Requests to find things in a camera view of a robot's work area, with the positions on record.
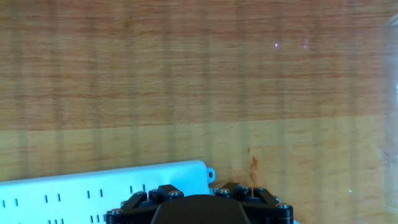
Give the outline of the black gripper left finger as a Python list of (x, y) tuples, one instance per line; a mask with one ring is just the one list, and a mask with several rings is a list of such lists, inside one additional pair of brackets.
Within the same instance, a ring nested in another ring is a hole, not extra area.
[(181, 190), (171, 184), (160, 185), (148, 192), (136, 192), (120, 208), (106, 212), (106, 224), (150, 224), (163, 203), (184, 196)]

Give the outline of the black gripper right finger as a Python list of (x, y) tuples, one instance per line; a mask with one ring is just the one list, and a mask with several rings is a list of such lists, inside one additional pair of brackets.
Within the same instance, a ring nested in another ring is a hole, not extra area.
[(227, 198), (228, 205), (236, 205), (227, 211), (248, 223), (294, 224), (294, 208), (291, 204), (280, 202), (264, 187), (245, 187), (239, 183), (228, 182), (214, 189), (214, 196)]

